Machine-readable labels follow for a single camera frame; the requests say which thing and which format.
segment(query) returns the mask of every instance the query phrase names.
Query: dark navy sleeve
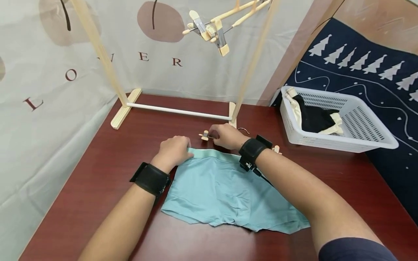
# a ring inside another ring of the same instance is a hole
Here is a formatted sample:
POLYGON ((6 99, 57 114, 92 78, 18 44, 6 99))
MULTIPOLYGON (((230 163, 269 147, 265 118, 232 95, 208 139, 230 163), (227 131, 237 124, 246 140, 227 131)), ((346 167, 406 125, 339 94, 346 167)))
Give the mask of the dark navy sleeve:
POLYGON ((397 261, 379 243, 364 238, 338 238, 326 243, 319 251, 319 261, 397 261))

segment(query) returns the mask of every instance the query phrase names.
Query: light blue boxer briefs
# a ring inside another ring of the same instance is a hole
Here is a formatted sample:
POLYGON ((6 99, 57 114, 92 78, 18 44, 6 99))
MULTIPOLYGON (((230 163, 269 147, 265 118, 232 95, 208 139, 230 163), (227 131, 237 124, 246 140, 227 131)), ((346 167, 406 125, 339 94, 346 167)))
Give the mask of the light blue boxer briefs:
POLYGON ((308 220, 270 184, 240 167, 240 156, 189 148, 161 211, 189 224, 232 224, 291 234, 308 220))

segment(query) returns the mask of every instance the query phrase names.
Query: white plastic basket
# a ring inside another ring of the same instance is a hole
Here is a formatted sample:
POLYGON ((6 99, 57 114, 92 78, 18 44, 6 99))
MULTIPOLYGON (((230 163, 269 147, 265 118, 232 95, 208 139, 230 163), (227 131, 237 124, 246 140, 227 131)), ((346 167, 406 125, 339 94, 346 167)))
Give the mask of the white plastic basket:
POLYGON ((290 143, 348 152, 365 152, 376 148, 396 149, 399 144, 386 126, 360 98, 328 91, 294 87, 305 105, 337 109, 343 120, 344 135, 326 135, 303 131, 296 123, 290 102, 284 97, 291 86, 283 86, 280 105, 290 143))

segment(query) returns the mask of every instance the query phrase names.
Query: wrist strap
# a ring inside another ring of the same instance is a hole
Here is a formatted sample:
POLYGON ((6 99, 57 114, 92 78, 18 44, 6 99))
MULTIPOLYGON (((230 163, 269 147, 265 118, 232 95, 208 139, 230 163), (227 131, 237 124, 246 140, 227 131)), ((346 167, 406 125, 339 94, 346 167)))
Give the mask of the wrist strap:
POLYGON ((169 175, 162 170, 143 162, 130 179, 130 182, 135 182, 145 191, 159 196, 164 192, 165 187, 170 185, 171 180, 169 175))
POLYGON ((239 153, 245 162, 255 165, 255 160, 267 146, 258 139, 249 139, 241 147, 239 153))
POLYGON ((262 177, 270 185, 272 185, 270 181, 268 181, 257 169, 257 166, 255 165, 255 160, 263 150, 267 148, 271 149, 272 146, 273 144, 270 141, 266 140, 260 135, 257 135, 255 139, 247 140, 242 145, 239 151, 239 153, 241 154, 240 167, 243 168, 245 171, 252 170, 257 176, 262 177))

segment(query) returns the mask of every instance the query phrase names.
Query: dark red table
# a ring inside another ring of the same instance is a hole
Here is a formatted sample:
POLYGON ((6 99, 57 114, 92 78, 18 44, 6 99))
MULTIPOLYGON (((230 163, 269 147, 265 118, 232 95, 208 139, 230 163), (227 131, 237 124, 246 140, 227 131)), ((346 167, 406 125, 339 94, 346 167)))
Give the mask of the dark red table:
MULTIPOLYGON (((138 102, 211 114, 228 112, 228 103, 214 101, 142 94, 138 102)), ((212 148, 198 134, 211 124, 223 123, 134 108, 121 128, 114 130, 110 121, 119 107, 117 103, 110 111, 21 260, 76 260, 131 186, 132 174, 141 162, 152 159, 161 141, 185 135, 193 148, 212 148)), ((280 115, 271 107, 243 105, 237 122, 250 136, 260 134, 280 145, 283 155, 342 195, 400 261, 418 260, 418 228, 365 154, 290 144, 280 115)), ((159 211, 164 198, 153 209, 132 260, 316 260, 310 229, 286 235, 251 233, 230 225, 189 225, 159 211)))

